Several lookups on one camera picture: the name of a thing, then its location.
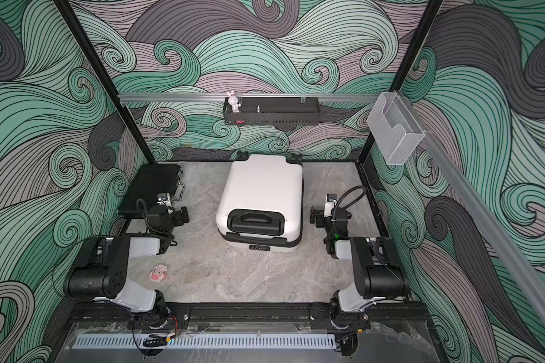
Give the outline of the white bunny figurine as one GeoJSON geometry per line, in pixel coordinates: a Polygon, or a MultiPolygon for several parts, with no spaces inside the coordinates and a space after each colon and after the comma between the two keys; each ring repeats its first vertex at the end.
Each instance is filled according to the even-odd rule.
{"type": "Polygon", "coordinates": [[[232,112],[233,113],[239,113],[240,112],[240,107],[242,105],[241,105],[241,102],[240,102],[239,98],[237,97],[235,91],[232,90],[230,92],[227,92],[226,94],[228,96],[227,103],[231,107],[232,112]]]}

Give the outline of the pink round toy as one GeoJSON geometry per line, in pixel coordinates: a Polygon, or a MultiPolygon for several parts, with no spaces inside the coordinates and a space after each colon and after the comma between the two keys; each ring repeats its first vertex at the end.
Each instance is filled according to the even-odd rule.
{"type": "Polygon", "coordinates": [[[159,264],[149,274],[149,279],[154,282],[162,282],[167,276],[167,266],[159,264]]]}

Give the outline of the aluminium wall rail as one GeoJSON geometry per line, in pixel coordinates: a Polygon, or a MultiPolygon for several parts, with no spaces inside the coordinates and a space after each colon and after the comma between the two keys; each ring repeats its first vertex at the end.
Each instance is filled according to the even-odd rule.
{"type": "MultiPolygon", "coordinates": [[[[224,101],[227,93],[120,93],[118,98],[123,103],[129,102],[219,102],[224,101]]],[[[271,93],[242,93],[236,95],[241,98],[317,98],[320,103],[369,103],[378,99],[379,94],[271,94],[271,93]]]]}
{"type": "Polygon", "coordinates": [[[427,129],[411,102],[399,92],[396,95],[401,98],[402,105],[410,114],[410,119],[424,134],[422,141],[425,148],[428,149],[442,174],[460,196],[465,209],[475,222],[481,236],[490,242],[545,326],[545,282],[523,256],[495,214],[490,211],[483,199],[472,187],[468,178],[448,158],[445,149],[442,148],[434,133],[427,129]]]}

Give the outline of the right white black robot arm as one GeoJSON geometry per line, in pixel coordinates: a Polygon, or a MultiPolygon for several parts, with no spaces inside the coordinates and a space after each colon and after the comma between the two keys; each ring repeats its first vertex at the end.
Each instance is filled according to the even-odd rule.
{"type": "Polygon", "coordinates": [[[310,223],[325,230],[325,250],[334,260],[351,262],[354,282],[338,290],[330,300],[331,315],[362,313],[380,303],[403,302],[410,284],[390,237],[351,237],[348,211],[367,194],[366,187],[352,187],[342,196],[327,194],[322,210],[312,208],[310,223]]]}

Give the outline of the clear acrylic wall box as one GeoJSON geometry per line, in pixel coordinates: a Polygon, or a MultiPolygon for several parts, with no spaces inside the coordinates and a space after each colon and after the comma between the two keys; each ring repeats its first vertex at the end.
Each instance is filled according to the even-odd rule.
{"type": "Polygon", "coordinates": [[[366,122],[387,165],[404,165],[425,137],[412,103],[398,92],[381,93],[366,122]]]}

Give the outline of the aluminium back wall rail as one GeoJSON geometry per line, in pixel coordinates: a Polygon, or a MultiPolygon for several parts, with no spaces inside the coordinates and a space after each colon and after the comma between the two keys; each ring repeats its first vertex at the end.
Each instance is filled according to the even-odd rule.
{"type": "MultiPolygon", "coordinates": [[[[227,93],[120,93],[118,98],[123,103],[129,102],[219,102],[224,101],[227,93]]],[[[320,103],[369,103],[378,99],[379,94],[271,94],[271,93],[242,93],[236,95],[241,98],[317,98],[320,103]]]]}

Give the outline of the black wall shelf tray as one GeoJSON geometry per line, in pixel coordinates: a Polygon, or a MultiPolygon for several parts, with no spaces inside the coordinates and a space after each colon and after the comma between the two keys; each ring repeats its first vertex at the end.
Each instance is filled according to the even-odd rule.
{"type": "Polygon", "coordinates": [[[238,112],[224,101],[223,118],[232,126],[279,126],[288,128],[315,125],[320,120],[317,98],[243,97],[238,112]]]}

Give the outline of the white hard-shell suitcase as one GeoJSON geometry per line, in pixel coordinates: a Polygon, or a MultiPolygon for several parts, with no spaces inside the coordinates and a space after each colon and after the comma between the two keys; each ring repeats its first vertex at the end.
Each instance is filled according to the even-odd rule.
{"type": "Polygon", "coordinates": [[[216,212],[221,237],[232,247],[292,252],[303,234],[302,156],[242,154],[232,163],[216,212]]]}

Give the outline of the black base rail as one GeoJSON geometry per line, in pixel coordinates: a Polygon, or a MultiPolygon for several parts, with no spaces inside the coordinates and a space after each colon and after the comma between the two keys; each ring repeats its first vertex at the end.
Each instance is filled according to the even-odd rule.
{"type": "Polygon", "coordinates": [[[429,313],[419,302],[387,302],[370,306],[361,312],[342,312],[328,302],[197,302],[167,304],[165,317],[156,311],[131,313],[110,303],[81,303],[69,322],[112,323],[126,322],[136,330],[184,331],[193,325],[212,323],[295,323],[305,328],[337,331],[367,329],[373,322],[427,322],[429,313]]]}

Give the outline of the black flat case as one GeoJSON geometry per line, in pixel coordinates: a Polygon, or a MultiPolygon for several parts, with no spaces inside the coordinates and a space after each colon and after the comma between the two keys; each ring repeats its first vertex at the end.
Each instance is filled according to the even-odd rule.
{"type": "Polygon", "coordinates": [[[182,178],[183,168],[177,164],[141,166],[118,208],[118,215],[124,219],[143,219],[136,207],[138,199],[143,199],[147,207],[155,205],[157,196],[162,194],[169,194],[170,202],[180,201],[185,190],[182,178]]]}

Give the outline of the aluminium right wall rail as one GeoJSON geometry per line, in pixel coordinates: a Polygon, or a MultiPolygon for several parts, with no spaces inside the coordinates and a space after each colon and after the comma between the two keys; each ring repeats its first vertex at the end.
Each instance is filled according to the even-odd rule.
{"type": "Polygon", "coordinates": [[[434,133],[427,129],[411,102],[399,92],[396,95],[401,98],[402,105],[410,114],[410,119],[424,134],[422,141],[425,148],[428,149],[442,174],[460,196],[465,209],[475,222],[481,236],[490,242],[545,326],[545,282],[523,256],[495,214],[490,211],[483,199],[472,187],[468,178],[448,158],[445,149],[442,148],[434,133]]]}

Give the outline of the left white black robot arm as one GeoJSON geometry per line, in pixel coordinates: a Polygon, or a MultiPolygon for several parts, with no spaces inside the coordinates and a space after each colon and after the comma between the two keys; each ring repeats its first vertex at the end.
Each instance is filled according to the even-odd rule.
{"type": "Polygon", "coordinates": [[[129,261],[163,255],[178,242],[176,227],[190,222],[187,207],[173,207],[167,200],[153,206],[139,198],[135,207],[143,217],[146,233],[92,236],[81,248],[65,277],[64,297],[81,302],[107,302],[133,314],[154,313],[165,318],[169,309],[163,293],[143,287],[128,277],[129,261]]]}

